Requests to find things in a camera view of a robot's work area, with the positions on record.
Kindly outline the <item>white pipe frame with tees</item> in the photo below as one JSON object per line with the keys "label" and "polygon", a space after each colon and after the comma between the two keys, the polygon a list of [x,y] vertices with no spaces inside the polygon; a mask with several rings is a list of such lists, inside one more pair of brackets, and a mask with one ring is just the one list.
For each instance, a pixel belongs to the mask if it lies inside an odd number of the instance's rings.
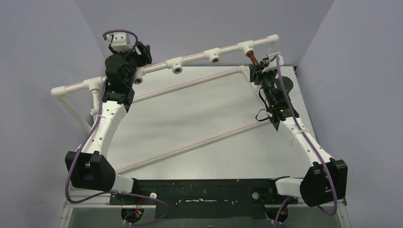
{"label": "white pipe frame with tees", "polygon": [[246,66],[220,66],[229,53],[260,46],[273,52],[278,35],[212,48],[142,67],[135,96],[120,122],[107,160],[138,179],[248,178],[262,160],[254,143],[268,121]]}

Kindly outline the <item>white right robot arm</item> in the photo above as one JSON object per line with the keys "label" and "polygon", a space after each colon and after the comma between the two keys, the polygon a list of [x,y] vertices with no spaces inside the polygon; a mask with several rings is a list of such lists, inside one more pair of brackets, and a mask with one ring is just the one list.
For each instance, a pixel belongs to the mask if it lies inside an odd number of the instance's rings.
{"label": "white right robot arm", "polygon": [[275,69],[265,70],[258,65],[250,64],[249,71],[249,81],[264,93],[259,97],[269,114],[267,119],[288,140],[307,167],[303,178],[277,179],[275,185],[267,190],[268,199],[279,203],[285,196],[292,196],[301,198],[310,207],[343,199],[346,195],[347,164],[322,149],[302,123],[289,97],[293,81],[286,76],[279,77]]}

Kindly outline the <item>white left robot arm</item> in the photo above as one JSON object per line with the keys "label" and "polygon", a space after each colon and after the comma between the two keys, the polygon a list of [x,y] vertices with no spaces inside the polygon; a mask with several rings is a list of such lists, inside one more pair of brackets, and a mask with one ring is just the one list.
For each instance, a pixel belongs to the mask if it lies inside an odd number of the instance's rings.
{"label": "white left robot arm", "polygon": [[67,183],[79,189],[122,192],[127,203],[135,204],[141,191],[135,187],[134,179],[116,173],[107,160],[107,152],[133,102],[133,84],[139,81],[135,74],[138,68],[152,63],[152,56],[150,46],[142,42],[129,51],[109,49],[112,55],[105,60],[106,79],[100,93],[98,117],[78,150],[65,156]]}

